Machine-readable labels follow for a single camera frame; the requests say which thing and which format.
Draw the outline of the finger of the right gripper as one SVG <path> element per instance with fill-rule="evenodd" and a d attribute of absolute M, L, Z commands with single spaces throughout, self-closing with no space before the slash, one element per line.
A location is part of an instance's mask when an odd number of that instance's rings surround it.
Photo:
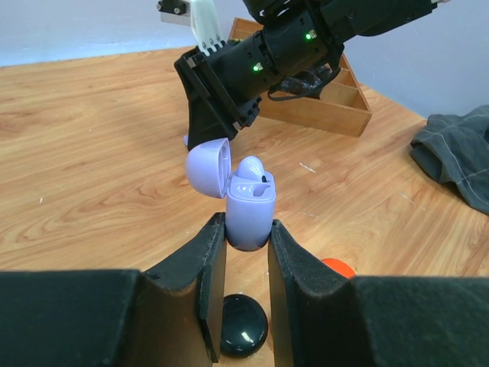
<path fill-rule="evenodd" d="M 189 128 L 187 149 L 219 138 L 233 140 L 238 134 L 234 127 L 235 117 L 232 114 L 234 101 L 227 93 L 212 94 L 209 98 L 197 93 L 186 94 L 189 103 Z"/>

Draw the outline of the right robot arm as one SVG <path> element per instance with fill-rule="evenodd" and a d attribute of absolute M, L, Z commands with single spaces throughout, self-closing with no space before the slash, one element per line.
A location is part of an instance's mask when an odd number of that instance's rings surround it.
<path fill-rule="evenodd" d="M 262 29 L 242 41 L 194 48 L 174 64 L 189 103 L 186 146 L 232 140 L 251 126 L 263 93 L 328 64 L 339 72 L 346 41 L 373 37 L 430 14 L 436 1 L 247 1 Z"/>

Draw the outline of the orange earbud case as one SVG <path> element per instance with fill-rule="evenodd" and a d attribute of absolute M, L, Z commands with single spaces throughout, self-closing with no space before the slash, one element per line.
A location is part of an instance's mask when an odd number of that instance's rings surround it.
<path fill-rule="evenodd" d="M 337 272 L 344 278 L 354 278 L 356 276 L 355 271 L 348 264 L 337 258 L 324 258 L 322 260 L 326 266 Z"/>

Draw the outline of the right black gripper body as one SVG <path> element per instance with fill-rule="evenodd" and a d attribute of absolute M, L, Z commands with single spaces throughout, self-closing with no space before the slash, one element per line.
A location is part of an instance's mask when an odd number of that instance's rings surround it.
<path fill-rule="evenodd" d="M 251 126 L 260 111 L 264 93 L 264 36 L 256 30 L 243 38 L 226 42 L 206 56 L 197 47 L 182 54 L 174 67 L 184 92 L 197 91 L 209 98 L 227 93 L 234 101 L 232 114 L 238 130 Z"/>

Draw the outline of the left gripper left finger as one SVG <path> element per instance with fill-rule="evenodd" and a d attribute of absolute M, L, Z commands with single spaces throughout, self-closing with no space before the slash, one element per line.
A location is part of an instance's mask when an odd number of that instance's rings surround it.
<path fill-rule="evenodd" d="M 4 271 L 3 366 L 211 366 L 219 360 L 225 216 L 146 271 Z"/>

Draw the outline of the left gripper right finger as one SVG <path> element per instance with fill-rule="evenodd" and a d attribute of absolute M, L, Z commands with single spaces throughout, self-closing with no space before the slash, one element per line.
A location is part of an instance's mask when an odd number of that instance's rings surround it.
<path fill-rule="evenodd" d="M 486 278 L 346 278 L 278 220 L 267 257 L 277 366 L 488 364 Z"/>

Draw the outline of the black earbud case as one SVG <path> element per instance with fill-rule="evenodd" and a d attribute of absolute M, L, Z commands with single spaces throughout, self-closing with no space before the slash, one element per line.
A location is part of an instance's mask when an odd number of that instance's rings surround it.
<path fill-rule="evenodd" d="M 263 307 L 245 294 L 224 297 L 221 353 L 236 359 L 254 355 L 265 343 L 268 319 Z"/>

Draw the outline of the purple earbud case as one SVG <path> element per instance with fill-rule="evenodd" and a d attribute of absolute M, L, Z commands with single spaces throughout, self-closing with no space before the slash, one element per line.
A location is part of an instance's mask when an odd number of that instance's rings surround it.
<path fill-rule="evenodd" d="M 207 141 L 189 151 L 186 177 L 202 195 L 225 199 L 227 242 L 242 252 L 264 247 L 271 233 L 276 204 L 274 176 L 265 170 L 266 183 L 235 176 L 229 140 Z"/>

